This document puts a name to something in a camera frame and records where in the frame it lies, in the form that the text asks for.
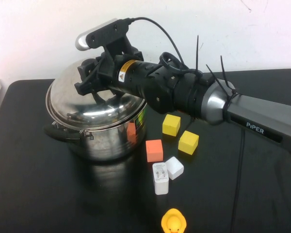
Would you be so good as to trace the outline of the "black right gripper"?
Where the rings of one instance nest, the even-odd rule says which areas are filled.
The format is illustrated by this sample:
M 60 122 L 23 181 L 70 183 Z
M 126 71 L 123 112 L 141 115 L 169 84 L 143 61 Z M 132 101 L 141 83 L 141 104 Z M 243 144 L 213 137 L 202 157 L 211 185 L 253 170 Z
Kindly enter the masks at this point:
M 96 59 L 84 60 L 78 66 L 81 77 L 87 77 L 92 71 L 93 80 L 74 84 L 79 95 L 111 90 L 116 95 L 128 93 L 141 98 L 149 96 L 149 62 L 138 56 L 124 54 L 109 60 L 103 53 Z

